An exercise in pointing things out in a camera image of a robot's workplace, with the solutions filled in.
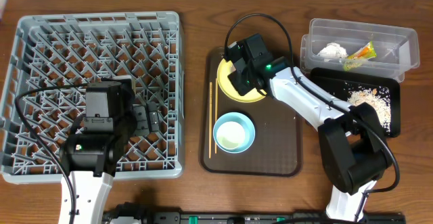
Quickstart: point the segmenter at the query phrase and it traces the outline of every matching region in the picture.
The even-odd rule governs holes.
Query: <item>clear plastic container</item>
[[[351,55],[373,41],[376,58],[357,60],[362,63],[350,71],[382,76],[402,82],[405,72],[419,66],[418,36],[412,28],[366,24],[340,20],[313,19],[309,35],[301,43],[301,69],[309,72],[316,67],[343,70],[344,58],[329,59],[317,54],[328,43],[339,43]]]

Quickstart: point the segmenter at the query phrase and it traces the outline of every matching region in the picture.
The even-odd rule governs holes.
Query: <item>snack wrapper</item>
[[[376,51],[373,47],[373,41],[368,42],[364,47],[360,48],[357,52],[347,57],[347,59],[352,60],[361,60],[361,59],[370,59],[375,58],[377,56]],[[356,61],[346,61],[343,65],[344,71],[349,71],[352,68],[358,68],[362,65],[362,62]]]

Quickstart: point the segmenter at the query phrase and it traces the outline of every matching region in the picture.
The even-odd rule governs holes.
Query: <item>gray plastic dish rack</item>
[[[18,22],[0,103],[1,173],[10,183],[57,183],[61,174],[22,125],[13,102],[31,89],[131,75],[135,104],[156,102],[160,131],[129,140],[115,180],[179,177],[184,168],[183,31],[175,12],[25,16]],[[29,95],[29,123],[58,156],[85,89]]]

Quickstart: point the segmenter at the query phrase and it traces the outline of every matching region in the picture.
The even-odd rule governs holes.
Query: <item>wire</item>
[[[83,86],[87,86],[87,84],[52,86],[52,87],[33,89],[33,90],[27,91],[25,93],[19,94],[15,98],[15,100],[14,100],[15,109],[16,109],[16,112],[18,113],[18,116],[21,119],[22,124],[28,129],[28,131],[30,132],[30,134],[34,138],[36,138],[37,145],[40,148],[43,148],[48,153],[48,155],[51,157],[51,159],[54,161],[54,163],[60,169],[60,172],[62,173],[63,177],[66,180],[66,184],[68,185],[68,189],[69,189],[69,193],[70,193],[70,205],[71,205],[71,207],[70,207],[69,224],[73,224],[74,223],[74,218],[75,218],[76,198],[75,198],[75,194],[74,194],[74,188],[72,186],[71,181],[69,180],[69,177],[66,174],[66,170],[60,164],[60,161],[57,158],[57,156],[55,156],[55,154],[48,148],[48,146],[45,145],[44,141],[41,139],[41,137],[38,135],[38,133],[32,128],[32,126],[30,125],[30,123],[28,123],[27,118],[22,113],[22,110],[21,110],[21,107],[20,107],[20,99],[23,98],[24,96],[27,96],[27,95],[30,95],[30,94],[33,94],[33,93],[37,93],[37,92],[41,92],[41,91],[48,91],[48,90],[54,90],[54,89],[69,89],[69,88],[76,88],[76,87],[83,87]]]
[[[391,190],[393,190],[399,183],[400,181],[400,168],[398,167],[398,163],[394,157],[394,154],[391,152],[390,148],[386,145],[386,143],[380,138],[380,136],[365,122],[363,122],[360,118],[355,117],[354,115],[348,113],[346,110],[344,110],[343,108],[340,108],[336,105],[334,105],[333,101],[328,101],[325,98],[321,97],[318,93],[316,93],[315,91],[313,91],[310,87],[308,87],[307,85],[305,85],[301,78],[298,77],[298,75],[296,75],[295,71],[294,71],[294,53],[293,53],[293,49],[292,49],[292,40],[290,39],[290,35],[287,32],[286,28],[284,28],[284,25],[278,21],[276,18],[274,18],[273,16],[270,16],[268,14],[248,14],[247,16],[244,16],[243,18],[240,18],[238,21],[236,21],[236,23],[229,29],[229,32],[227,33],[227,36],[225,37],[225,45],[224,45],[224,56],[225,59],[228,60],[228,42],[229,42],[229,37],[231,34],[231,31],[242,21],[244,21],[247,18],[251,18],[254,16],[260,16],[260,17],[264,17],[264,18],[268,18],[272,21],[274,21],[276,24],[278,24],[278,26],[283,30],[284,34],[286,35],[286,38],[288,40],[288,45],[289,45],[289,49],[290,49],[290,56],[291,56],[291,60],[290,63],[288,63],[288,66],[290,67],[290,70],[292,72],[292,75],[295,79],[295,81],[297,83],[299,83],[299,85],[301,85],[306,91],[308,91],[310,94],[314,95],[315,97],[317,97],[318,99],[320,99],[321,101],[323,101],[323,103],[327,104],[329,107],[336,109],[339,112],[342,112],[345,115],[350,116],[356,123],[358,123],[359,125],[361,125],[365,130],[369,131],[374,137],[376,137],[379,142],[382,144],[382,146],[385,149],[385,152],[390,156],[392,164],[394,165],[394,171],[395,171],[395,180],[394,183],[389,186],[389,187],[385,187],[382,189],[370,189],[370,190],[366,190],[363,192],[363,199],[361,200],[361,204],[358,208],[357,211],[357,215],[360,214],[361,209],[368,197],[368,194],[371,193],[383,193],[383,192],[389,192]]]
[[[78,130],[78,128],[80,127],[81,121],[83,120],[83,118],[86,117],[85,113],[80,114],[80,116],[77,116],[74,120],[74,122],[72,122],[72,126],[69,129],[69,134],[73,135],[76,133],[76,131]]]

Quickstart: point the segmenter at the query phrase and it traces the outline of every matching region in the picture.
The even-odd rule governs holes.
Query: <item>wooden table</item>
[[[178,179],[115,182],[106,210],[127,201],[195,212],[325,209],[332,186],[323,172],[312,127],[304,127],[304,166],[292,178],[212,174],[198,162],[206,55],[223,46],[227,30],[238,18],[265,12],[286,26],[297,55],[312,18],[416,29],[421,66],[406,72],[401,84],[401,136],[388,141],[400,164],[401,183],[390,193],[371,195],[366,209],[402,212],[409,223],[433,223],[433,0],[8,0],[0,23],[0,80],[4,83],[17,21],[22,16],[158,10],[178,12],[185,30],[185,172]],[[239,26],[231,40],[255,32],[276,48],[287,49],[278,27],[261,18]],[[393,170],[388,169],[377,187],[393,180]],[[60,184],[12,185],[0,180],[0,223],[57,223],[59,212]]]

